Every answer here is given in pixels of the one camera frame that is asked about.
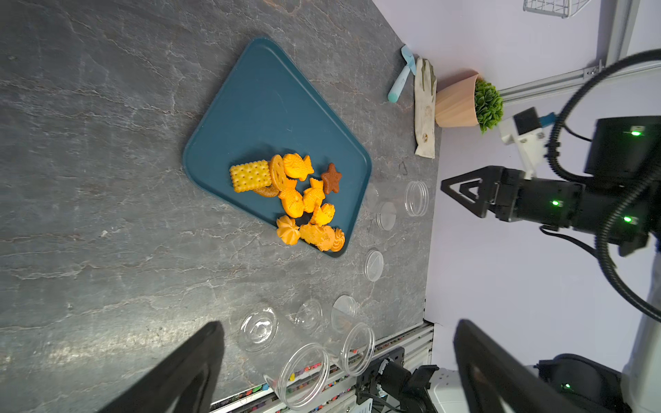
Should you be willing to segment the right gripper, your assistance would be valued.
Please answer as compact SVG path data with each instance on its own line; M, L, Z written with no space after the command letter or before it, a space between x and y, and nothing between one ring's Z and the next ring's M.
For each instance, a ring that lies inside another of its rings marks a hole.
M584 192L583 184L526 179L521 170L487 166L441 182L441 191L478 218L489 208L499 220L569 224Z

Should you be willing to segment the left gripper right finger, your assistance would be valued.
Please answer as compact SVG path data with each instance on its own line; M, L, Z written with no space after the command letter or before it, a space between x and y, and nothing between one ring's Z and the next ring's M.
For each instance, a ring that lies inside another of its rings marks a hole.
M468 319L459 321L454 352L471 412L572 412L573 405Z

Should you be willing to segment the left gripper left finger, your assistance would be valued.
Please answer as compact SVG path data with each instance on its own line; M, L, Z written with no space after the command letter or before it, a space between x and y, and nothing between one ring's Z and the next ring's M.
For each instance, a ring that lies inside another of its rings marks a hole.
M208 412L225 353L219 321L204 325L102 412Z

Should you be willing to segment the clear cookie jar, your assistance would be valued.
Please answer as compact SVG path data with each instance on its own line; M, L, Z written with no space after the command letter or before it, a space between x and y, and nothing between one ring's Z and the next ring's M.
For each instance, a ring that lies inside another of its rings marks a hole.
M308 299L294 322L321 344L344 373L358 377L365 372L375 352L373 329L352 315L318 299Z
M275 395L292 411L304 411L322 392L330 356L268 303L257 303L238 316L238 344Z
M363 204L377 227L389 232L399 220L426 215L430 189L423 181L374 181L368 184Z

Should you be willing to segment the batch orange cookies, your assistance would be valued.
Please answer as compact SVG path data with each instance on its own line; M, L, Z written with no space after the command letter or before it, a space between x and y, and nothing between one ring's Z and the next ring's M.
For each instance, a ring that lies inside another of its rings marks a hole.
M275 155L269 161L234 165L229 173L236 193L255 192L266 198L274 198L283 191L296 189L296 181L286 174L281 155Z
M297 225L294 218L284 215L276 221L276 233L286 245L296 245L303 240L322 252L340 252L345 245L346 236L339 227L332 227L335 207L325 203L316 206L311 220L304 225Z

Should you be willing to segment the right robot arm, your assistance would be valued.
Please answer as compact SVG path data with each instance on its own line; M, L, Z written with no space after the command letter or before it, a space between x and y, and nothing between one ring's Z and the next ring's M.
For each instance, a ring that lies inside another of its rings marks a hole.
M458 323L454 352L472 412L657 412L660 409L660 265L652 265L647 297L620 277L610 255L628 256L660 235L660 120L657 116L601 119L583 175L559 163L566 119L600 82L628 67L659 60L659 50L628 56L585 83L557 116L547 141L553 180L521 170L487 166L451 177L442 192L478 217L537 223L549 235L564 229L592 234L587 251L609 285L640 312L626 368L612 368L576 354L561 354L529 369L468 320Z

